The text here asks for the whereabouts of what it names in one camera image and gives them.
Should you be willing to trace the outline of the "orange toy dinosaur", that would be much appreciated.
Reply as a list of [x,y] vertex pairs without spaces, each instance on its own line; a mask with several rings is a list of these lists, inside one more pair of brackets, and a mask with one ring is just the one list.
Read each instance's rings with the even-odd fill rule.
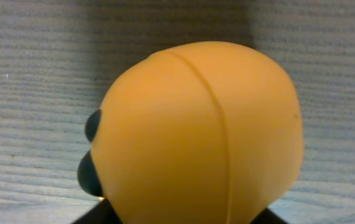
[[131,67],[85,135],[79,185],[125,224],[250,223],[292,186],[304,153],[287,72],[229,42],[173,47]]

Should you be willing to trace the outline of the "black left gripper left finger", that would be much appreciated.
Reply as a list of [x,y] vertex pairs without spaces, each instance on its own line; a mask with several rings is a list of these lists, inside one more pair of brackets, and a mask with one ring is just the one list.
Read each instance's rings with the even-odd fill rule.
[[103,199],[89,212],[72,222],[72,224],[122,224],[111,203]]

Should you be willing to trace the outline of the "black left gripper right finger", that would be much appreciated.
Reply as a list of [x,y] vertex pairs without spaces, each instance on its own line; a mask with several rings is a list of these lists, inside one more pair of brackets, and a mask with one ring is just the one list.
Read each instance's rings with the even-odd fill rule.
[[266,208],[259,213],[250,224],[288,224],[288,222],[273,213],[269,208]]

